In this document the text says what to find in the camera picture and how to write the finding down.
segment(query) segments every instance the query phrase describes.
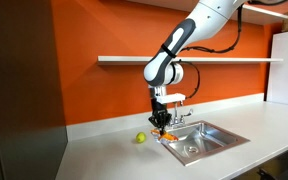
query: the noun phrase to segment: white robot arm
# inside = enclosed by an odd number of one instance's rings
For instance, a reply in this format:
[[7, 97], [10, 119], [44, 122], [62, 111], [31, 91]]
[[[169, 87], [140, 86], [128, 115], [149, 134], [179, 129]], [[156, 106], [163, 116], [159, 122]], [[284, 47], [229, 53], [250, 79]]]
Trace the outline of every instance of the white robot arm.
[[[151, 89], [153, 116], [149, 119], [160, 129], [171, 118], [166, 103], [182, 101], [183, 95], [166, 96], [163, 88], [182, 80], [183, 69], [179, 64], [171, 63], [182, 48], [190, 43], [213, 37], [230, 19], [233, 12], [247, 0], [200, 0], [188, 17], [179, 23], [157, 54], [144, 69], [144, 78]], [[249, 3], [274, 5], [285, 0], [252, 0]]]

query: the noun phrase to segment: stainless steel sink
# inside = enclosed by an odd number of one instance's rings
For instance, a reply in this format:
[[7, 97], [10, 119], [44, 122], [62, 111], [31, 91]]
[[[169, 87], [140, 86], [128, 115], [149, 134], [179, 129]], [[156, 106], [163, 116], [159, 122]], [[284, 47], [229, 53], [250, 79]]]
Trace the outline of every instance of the stainless steel sink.
[[177, 136], [179, 140], [163, 145], [184, 166], [249, 141], [206, 121], [189, 123], [183, 127], [167, 130], [167, 132]]

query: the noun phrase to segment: white countertop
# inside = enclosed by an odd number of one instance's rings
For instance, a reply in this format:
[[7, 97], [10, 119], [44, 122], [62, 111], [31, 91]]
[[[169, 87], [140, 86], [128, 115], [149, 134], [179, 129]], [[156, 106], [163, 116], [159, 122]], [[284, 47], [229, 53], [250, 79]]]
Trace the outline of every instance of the white countertop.
[[[187, 117], [250, 140], [183, 166], [143, 126], [68, 143], [57, 180], [232, 179], [288, 150], [288, 105], [260, 102]], [[147, 140], [137, 144], [140, 131]]]

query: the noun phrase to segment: white shelf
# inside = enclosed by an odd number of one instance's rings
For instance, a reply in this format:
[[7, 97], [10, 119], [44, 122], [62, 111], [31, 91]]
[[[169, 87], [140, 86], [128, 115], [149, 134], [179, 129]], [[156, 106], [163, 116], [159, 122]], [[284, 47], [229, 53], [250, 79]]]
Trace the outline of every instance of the white shelf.
[[[180, 11], [191, 12], [196, 6], [198, 0], [127, 0], [130, 2], [137, 2], [142, 4], [148, 4], [153, 6], [159, 6], [169, 9], [176, 9]], [[264, 10], [247, 4], [243, 5], [243, 22], [265, 25], [272, 24], [276, 22], [282, 22], [284, 19], [287, 19], [288, 16], [273, 11]], [[237, 13], [235, 12], [232, 17], [232, 20], [237, 19]]]
[[[99, 65], [145, 65], [152, 57], [149, 56], [98, 56]], [[206, 58], [206, 57], [178, 57], [174, 61], [182, 59], [194, 64], [237, 64], [281, 62], [279, 58]]]

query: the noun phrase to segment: cable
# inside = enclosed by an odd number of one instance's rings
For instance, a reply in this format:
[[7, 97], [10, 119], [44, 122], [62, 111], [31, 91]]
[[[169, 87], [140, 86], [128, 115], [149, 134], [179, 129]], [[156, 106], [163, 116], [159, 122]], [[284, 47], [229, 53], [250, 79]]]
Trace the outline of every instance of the cable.
[[195, 87], [193, 93], [192, 93], [190, 96], [186, 96], [186, 97], [185, 97], [185, 99], [192, 98], [192, 97], [197, 93], [197, 91], [198, 91], [199, 88], [200, 88], [200, 82], [201, 82], [200, 71], [199, 71], [198, 68], [197, 68], [193, 63], [191, 63], [191, 62], [182, 61], [182, 59], [180, 59], [180, 60], [178, 61], [178, 63], [180, 63], [180, 64], [181, 64], [181, 63], [185, 63], [185, 64], [188, 64], [188, 65], [191, 65], [191, 66], [193, 66], [193, 67], [195, 68], [195, 70], [196, 70], [196, 72], [197, 72], [198, 77], [197, 77], [196, 87]]
[[183, 49], [181, 49], [182, 51], [189, 51], [191, 49], [193, 50], [199, 50], [199, 51], [204, 51], [204, 52], [209, 52], [209, 53], [218, 53], [218, 54], [223, 54], [226, 52], [229, 52], [231, 50], [233, 50], [235, 48], [235, 46], [237, 45], [239, 39], [240, 39], [240, 34], [242, 31], [242, 9], [243, 9], [243, 4], [238, 7], [238, 12], [237, 12], [237, 21], [238, 21], [238, 33], [237, 33], [237, 38], [235, 40], [235, 42], [233, 43], [233, 45], [231, 45], [230, 47], [228, 47], [227, 49], [223, 49], [223, 50], [214, 50], [214, 49], [209, 49], [206, 47], [202, 47], [202, 46], [191, 46], [191, 47], [185, 47]]

